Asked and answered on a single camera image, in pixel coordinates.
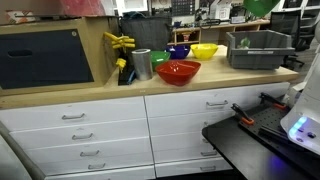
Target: black cabinet door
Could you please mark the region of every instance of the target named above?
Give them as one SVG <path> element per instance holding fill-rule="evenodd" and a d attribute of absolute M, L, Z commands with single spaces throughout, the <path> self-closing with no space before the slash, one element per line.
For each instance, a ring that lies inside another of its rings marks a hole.
<path fill-rule="evenodd" d="M 3 89 L 92 81 L 77 30 L 0 35 Z"/>

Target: blue bowl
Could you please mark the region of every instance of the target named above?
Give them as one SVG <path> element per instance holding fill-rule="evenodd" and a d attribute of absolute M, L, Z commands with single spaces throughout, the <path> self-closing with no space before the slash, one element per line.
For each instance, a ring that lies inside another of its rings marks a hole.
<path fill-rule="evenodd" d="M 166 52 L 171 53 L 170 59 L 185 59 L 190 52 L 190 46 L 168 46 Z"/>

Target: wooden countertop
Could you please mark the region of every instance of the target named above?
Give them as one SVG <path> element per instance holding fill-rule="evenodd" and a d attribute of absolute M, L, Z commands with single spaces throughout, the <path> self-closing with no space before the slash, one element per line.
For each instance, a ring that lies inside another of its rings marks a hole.
<path fill-rule="evenodd" d="M 219 50 L 210 61 L 199 61 L 202 64 L 199 72 L 195 75 L 190 84 L 183 87 L 166 84 L 156 73 L 152 80 L 135 80 L 130 86 L 118 86 L 117 69 L 104 87 L 3 96 L 0 97 L 0 108 L 31 107 L 99 99 L 236 87 L 291 81 L 298 78 L 298 73 L 282 67 L 276 70 L 233 69 L 227 62 L 226 52 L 227 47 L 219 46 Z M 195 59 L 192 52 L 187 59 Z"/>
<path fill-rule="evenodd" d="M 269 20 L 259 20 L 253 21 L 248 23 L 240 23 L 240 24 L 220 24 L 220 25 L 213 25 L 213 26 L 204 26 L 203 29 L 218 29 L 218 28 L 228 28 L 228 27 L 246 27 L 246 26 L 254 26 L 254 25 L 264 25 L 270 24 Z M 174 29 L 173 32 L 186 32 L 186 31 L 200 31 L 200 27 L 195 28 L 178 28 Z"/>

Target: bowl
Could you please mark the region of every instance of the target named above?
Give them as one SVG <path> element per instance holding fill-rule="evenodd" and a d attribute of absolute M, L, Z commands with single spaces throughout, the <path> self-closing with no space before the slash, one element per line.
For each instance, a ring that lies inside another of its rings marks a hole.
<path fill-rule="evenodd" d="M 156 71 L 156 67 L 160 64 L 167 62 L 170 59 L 169 52 L 163 51 L 151 51 L 151 63 L 153 71 Z"/>
<path fill-rule="evenodd" d="M 190 52 L 190 46 L 168 46 L 166 52 L 171 53 L 170 59 L 185 59 Z"/>
<path fill-rule="evenodd" d="M 218 50 L 216 44 L 192 44 L 191 50 L 197 59 L 210 59 Z"/>
<path fill-rule="evenodd" d="M 188 84 L 200 69 L 201 64 L 194 61 L 167 61 L 156 67 L 165 82 L 176 86 Z"/>

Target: white drawer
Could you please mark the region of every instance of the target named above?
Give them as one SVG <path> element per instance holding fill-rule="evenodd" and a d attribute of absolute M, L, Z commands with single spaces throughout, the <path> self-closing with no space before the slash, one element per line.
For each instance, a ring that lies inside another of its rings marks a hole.
<path fill-rule="evenodd" d="M 40 164 L 151 153 L 151 146 L 149 137 L 145 137 L 91 144 L 31 149 L 25 150 L 25 152 L 33 162 Z"/>
<path fill-rule="evenodd" d="M 143 97 L 0 111 L 0 120 L 9 131 L 141 118 L 146 118 Z"/>
<path fill-rule="evenodd" d="M 155 168 L 157 177 L 232 169 L 232 167 L 222 157 L 156 164 Z"/>
<path fill-rule="evenodd" d="M 156 163 L 216 156 L 201 132 L 151 137 Z"/>
<path fill-rule="evenodd" d="M 61 176 L 48 176 L 45 180 L 142 180 L 155 178 L 154 166 L 143 166 Z"/>
<path fill-rule="evenodd" d="M 62 128 L 16 131 L 10 135 L 22 149 L 83 144 L 149 136 L 147 120 L 84 124 Z"/>
<path fill-rule="evenodd" d="M 230 110 L 233 103 L 250 108 L 259 102 L 261 92 L 273 96 L 286 93 L 289 83 L 146 96 L 149 117 L 184 115 Z"/>
<path fill-rule="evenodd" d="M 153 156 L 155 163 L 220 157 L 219 153 L 210 144 L 185 149 L 155 151 Z"/>
<path fill-rule="evenodd" d="M 204 127 L 234 115 L 233 111 L 149 118 L 151 136 L 198 132 Z"/>
<path fill-rule="evenodd" d="M 152 153 L 37 164 L 45 175 L 153 165 Z"/>
<path fill-rule="evenodd" d="M 154 152 L 173 149 L 186 149 L 209 144 L 202 136 L 201 132 L 152 136 L 151 142 Z"/>

